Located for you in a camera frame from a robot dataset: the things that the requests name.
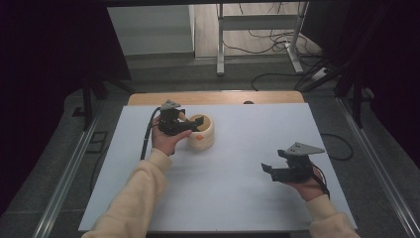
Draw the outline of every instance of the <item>sleeve cuff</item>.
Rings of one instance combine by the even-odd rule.
[[[148,161],[157,166],[163,173],[169,170],[172,160],[162,151],[152,148]]]
[[[308,201],[306,206],[308,207],[313,220],[325,219],[337,213],[336,208],[333,203],[331,203],[327,194]]]

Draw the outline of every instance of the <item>beige sleeve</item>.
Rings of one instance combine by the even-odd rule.
[[[167,155],[152,149],[151,156],[139,162],[108,210],[82,238],[145,237],[155,203],[166,187],[164,173],[170,166]]]
[[[319,196],[306,205],[313,219],[309,228],[313,238],[360,237],[346,213],[337,212],[328,195]]]

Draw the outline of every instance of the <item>hand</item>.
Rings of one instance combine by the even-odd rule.
[[[160,116],[154,118],[152,129],[152,147],[164,152],[170,156],[175,151],[176,143],[191,135],[192,131],[187,130],[175,136],[168,136],[158,128],[158,119]]]
[[[321,173],[319,173],[319,171],[315,167],[313,168],[313,170],[315,176],[322,180]],[[321,189],[321,186],[314,178],[311,178],[310,180],[303,183],[284,182],[284,184],[294,187],[306,202],[324,194],[324,192]]]

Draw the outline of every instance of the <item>white tabletop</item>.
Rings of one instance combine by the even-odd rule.
[[[139,161],[155,106],[127,106],[89,200],[79,230],[88,230],[106,211]],[[271,181],[261,163],[286,168],[277,150],[295,142],[325,149],[306,103],[183,105],[186,115],[203,113],[215,123],[215,144],[196,152],[178,143],[150,231],[252,232],[307,230],[311,218],[291,187]],[[326,153],[310,159],[324,172],[331,199],[356,227]]]

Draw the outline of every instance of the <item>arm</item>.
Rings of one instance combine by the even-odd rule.
[[[154,127],[154,148],[150,157],[139,162],[108,210],[82,238],[145,237],[155,204],[166,187],[164,173],[171,166],[168,156],[172,154],[176,143],[190,134],[191,131],[185,131],[167,137],[158,127]]]
[[[320,178],[320,173],[314,169],[315,175]],[[349,217],[343,212],[337,212],[328,195],[324,194],[320,185],[312,178],[304,183],[288,182],[306,201],[312,223],[309,232],[314,238],[340,238],[359,237],[353,228]]]

